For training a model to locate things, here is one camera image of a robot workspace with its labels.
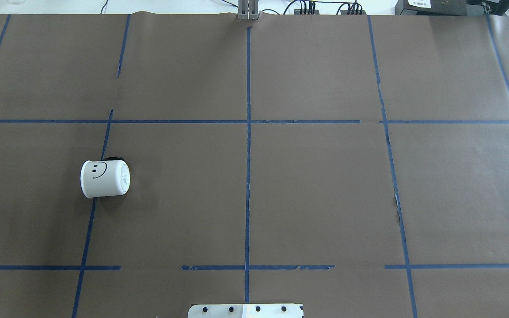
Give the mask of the white smiley face mug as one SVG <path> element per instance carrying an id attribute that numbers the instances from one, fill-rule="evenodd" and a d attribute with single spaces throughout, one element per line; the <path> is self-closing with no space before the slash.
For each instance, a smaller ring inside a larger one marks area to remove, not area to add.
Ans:
<path id="1" fill-rule="evenodd" d="M 115 197 L 129 191 L 131 175 L 123 157 L 85 161 L 80 171 L 80 186 L 86 198 Z"/>

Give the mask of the aluminium frame post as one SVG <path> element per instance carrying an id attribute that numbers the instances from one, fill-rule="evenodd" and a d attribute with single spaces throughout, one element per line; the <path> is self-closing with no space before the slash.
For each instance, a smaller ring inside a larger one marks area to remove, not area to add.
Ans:
<path id="1" fill-rule="evenodd" d="M 239 0 L 238 20 L 258 20 L 260 17 L 258 5 L 259 0 Z"/>

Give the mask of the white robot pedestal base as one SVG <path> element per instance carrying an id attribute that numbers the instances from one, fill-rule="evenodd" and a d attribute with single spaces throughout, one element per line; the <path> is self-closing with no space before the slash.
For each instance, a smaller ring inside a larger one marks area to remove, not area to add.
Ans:
<path id="1" fill-rule="evenodd" d="M 196 304 L 188 318 L 303 318 L 302 304 Z"/>

